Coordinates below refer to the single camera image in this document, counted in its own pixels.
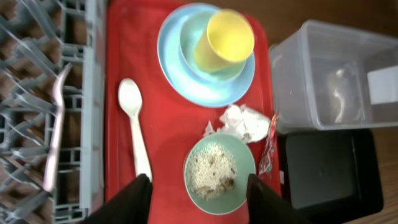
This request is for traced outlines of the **mint green bowl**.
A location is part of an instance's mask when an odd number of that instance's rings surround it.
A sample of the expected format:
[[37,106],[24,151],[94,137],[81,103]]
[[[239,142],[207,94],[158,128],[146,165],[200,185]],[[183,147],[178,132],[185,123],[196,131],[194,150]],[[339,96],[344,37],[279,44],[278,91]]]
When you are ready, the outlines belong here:
[[[197,197],[188,189],[187,162],[196,149],[210,142],[217,142],[229,151],[236,161],[237,174],[235,188],[210,200]],[[183,165],[183,179],[187,194],[193,204],[201,211],[211,215],[227,215],[237,211],[246,202],[246,186],[248,176],[256,173],[254,156],[250,148],[235,136],[230,134],[216,133],[199,140],[187,154]]]

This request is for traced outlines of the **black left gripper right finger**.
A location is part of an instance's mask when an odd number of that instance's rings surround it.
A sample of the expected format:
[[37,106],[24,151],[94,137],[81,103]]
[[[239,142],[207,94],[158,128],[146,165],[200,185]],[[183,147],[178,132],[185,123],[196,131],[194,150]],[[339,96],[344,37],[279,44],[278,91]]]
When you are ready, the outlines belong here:
[[311,224],[255,174],[248,176],[246,199],[250,224]]

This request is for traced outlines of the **grey dishwasher rack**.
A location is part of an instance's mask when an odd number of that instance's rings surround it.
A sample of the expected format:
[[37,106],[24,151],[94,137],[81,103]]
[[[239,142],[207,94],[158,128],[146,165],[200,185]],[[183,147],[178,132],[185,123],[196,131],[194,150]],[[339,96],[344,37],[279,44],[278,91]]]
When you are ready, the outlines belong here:
[[[104,204],[107,2],[1,2],[1,222],[79,223]],[[43,189],[66,64],[56,186]]]

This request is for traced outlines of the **light blue plate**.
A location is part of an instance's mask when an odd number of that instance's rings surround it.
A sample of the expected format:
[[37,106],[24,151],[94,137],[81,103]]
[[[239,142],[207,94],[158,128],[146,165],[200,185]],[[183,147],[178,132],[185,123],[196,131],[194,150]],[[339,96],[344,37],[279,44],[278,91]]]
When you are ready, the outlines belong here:
[[190,75],[180,60],[180,32],[184,22],[200,11],[219,11],[210,4],[191,3],[178,7],[163,21],[157,38],[157,55],[167,81],[181,96],[194,104],[220,108],[237,102],[249,90],[255,73],[255,56],[246,60],[241,74],[231,82],[201,82]]

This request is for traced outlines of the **black waste tray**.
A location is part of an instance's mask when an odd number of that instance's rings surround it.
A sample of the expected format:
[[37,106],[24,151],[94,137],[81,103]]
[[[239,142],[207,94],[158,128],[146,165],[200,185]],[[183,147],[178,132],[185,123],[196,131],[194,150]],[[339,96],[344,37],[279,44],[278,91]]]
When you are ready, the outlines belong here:
[[282,196],[313,223],[345,223],[384,207],[368,129],[307,131],[277,138]]

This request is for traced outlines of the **rice and food scraps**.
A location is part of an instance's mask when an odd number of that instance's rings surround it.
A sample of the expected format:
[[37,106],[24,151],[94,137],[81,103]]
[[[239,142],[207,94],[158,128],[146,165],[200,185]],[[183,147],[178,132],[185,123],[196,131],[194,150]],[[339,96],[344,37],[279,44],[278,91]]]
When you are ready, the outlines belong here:
[[187,162],[188,189],[205,200],[234,189],[236,174],[234,157],[217,142],[196,149]]

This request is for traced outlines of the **white napkin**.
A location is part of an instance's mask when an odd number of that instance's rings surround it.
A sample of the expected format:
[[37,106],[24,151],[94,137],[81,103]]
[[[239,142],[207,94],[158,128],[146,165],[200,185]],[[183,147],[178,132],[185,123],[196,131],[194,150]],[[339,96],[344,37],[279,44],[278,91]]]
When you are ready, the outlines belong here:
[[271,119],[246,105],[229,105],[220,116],[223,126],[213,129],[209,121],[203,136],[224,133],[236,136],[245,143],[259,142],[268,135]]

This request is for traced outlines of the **yellow plastic cup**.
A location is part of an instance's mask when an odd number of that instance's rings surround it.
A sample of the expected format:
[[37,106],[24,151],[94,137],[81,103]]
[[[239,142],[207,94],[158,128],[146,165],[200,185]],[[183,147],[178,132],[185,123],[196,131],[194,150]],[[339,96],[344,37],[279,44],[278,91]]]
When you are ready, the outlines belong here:
[[210,17],[193,57],[200,70],[215,73],[245,61],[254,45],[248,20],[237,11],[221,9]]

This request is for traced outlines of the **red plastic tray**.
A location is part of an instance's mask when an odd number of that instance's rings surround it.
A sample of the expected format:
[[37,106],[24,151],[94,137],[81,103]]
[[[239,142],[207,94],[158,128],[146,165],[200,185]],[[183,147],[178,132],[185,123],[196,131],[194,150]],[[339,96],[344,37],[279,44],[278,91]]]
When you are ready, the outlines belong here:
[[134,178],[129,118],[119,107],[121,80],[134,80],[142,95],[140,124],[152,167],[149,223],[247,223],[247,206],[210,215],[190,200],[183,181],[189,150],[205,126],[220,123],[221,108],[204,108],[180,96],[166,80],[157,37],[172,1],[113,1],[108,8],[106,59],[105,195],[111,199]]

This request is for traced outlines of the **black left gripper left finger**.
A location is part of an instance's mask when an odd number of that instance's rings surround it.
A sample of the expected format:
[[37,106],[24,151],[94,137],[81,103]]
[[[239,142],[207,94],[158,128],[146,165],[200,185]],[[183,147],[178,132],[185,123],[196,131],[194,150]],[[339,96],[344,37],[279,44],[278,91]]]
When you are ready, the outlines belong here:
[[148,176],[140,174],[81,224],[146,224],[152,191]]

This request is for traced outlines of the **red snack wrapper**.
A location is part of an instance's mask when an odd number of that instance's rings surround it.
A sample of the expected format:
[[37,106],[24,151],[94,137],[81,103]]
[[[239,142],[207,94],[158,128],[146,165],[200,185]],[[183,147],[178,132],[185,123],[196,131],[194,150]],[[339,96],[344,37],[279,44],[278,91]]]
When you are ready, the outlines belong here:
[[272,163],[275,154],[275,136],[277,132],[276,127],[277,127],[278,116],[279,114],[276,113],[273,115],[271,119],[265,147],[259,163],[259,175],[265,175],[266,173],[269,173],[272,170]]

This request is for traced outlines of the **clear plastic bin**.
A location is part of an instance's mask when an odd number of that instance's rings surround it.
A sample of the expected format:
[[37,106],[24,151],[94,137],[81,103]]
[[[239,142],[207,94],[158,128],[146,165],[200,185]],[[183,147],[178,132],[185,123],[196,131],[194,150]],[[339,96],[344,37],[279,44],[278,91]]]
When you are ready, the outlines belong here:
[[269,49],[281,133],[397,125],[397,39],[309,20]]

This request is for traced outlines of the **metal fork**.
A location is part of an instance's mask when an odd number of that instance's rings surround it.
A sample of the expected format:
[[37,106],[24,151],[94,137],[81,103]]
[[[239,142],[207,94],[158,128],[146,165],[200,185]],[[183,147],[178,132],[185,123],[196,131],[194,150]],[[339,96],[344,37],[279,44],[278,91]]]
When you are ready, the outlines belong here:
[[65,65],[63,70],[58,74],[58,77],[53,85],[52,96],[56,106],[55,120],[53,124],[52,138],[47,155],[45,166],[43,189],[46,192],[52,193],[57,180],[58,160],[60,154],[60,146],[62,143],[63,123],[65,118],[65,102],[63,99],[63,87],[65,80],[72,69],[72,64]]

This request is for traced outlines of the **light blue bowl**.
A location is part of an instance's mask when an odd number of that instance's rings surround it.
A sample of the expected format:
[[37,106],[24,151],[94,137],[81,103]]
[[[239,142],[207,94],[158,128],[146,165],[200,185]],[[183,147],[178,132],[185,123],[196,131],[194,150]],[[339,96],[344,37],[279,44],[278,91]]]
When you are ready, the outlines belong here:
[[184,22],[180,32],[179,57],[183,66],[190,72],[190,75],[201,82],[231,82],[241,74],[246,64],[245,61],[215,73],[208,73],[201,71],[194,60],[194,50],[214,13],[215,11],[196,12]]

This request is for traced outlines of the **white plastic spoon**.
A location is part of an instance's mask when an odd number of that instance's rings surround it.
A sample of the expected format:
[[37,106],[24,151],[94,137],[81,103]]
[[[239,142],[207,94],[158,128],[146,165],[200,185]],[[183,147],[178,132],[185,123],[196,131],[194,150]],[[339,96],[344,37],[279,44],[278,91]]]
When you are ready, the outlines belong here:
[[130,120],[136,175],[145,174],[152,182],[152,169],[139,122],[139,115],[143,105],[142,95],[137,84],[130,78],[123,79],[119,84],[118,101]]

